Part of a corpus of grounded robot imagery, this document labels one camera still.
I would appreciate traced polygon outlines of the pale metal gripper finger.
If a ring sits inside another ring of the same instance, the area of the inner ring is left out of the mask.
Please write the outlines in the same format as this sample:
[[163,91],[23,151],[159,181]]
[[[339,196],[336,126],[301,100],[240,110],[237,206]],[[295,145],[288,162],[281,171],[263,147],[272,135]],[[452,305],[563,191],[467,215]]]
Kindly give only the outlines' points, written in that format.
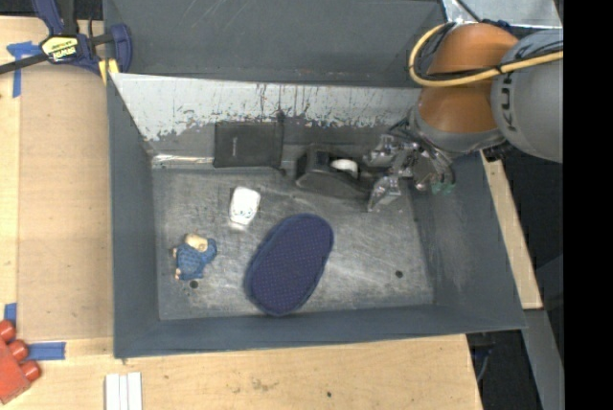
[[391,134],[382,134],[374,148],[363,157],[367,167],[390,167],[398,154],[399,143],[397,137]]
[[383,176],[373,185],[367,202],[367,210],[373,212],[379,206],[389,205],[400,197],[399,178],[391,175]]

